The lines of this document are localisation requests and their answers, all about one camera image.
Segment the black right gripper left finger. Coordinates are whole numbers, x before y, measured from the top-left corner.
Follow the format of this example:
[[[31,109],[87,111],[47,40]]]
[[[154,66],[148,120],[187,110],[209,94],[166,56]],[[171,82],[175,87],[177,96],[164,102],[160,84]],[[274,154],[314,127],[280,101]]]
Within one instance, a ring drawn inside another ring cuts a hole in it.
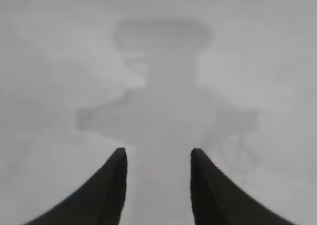
[[[127,154],[117,148],[80,188],[28,225],[118,225],[127,189]]]

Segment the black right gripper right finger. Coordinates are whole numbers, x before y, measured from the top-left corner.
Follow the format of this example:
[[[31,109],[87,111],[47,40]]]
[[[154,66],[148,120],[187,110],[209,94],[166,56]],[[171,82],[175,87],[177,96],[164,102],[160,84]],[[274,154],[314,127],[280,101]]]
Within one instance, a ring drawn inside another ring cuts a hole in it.
[[[195,225],[291,225],[231,181],[200,148],[191,151]]]

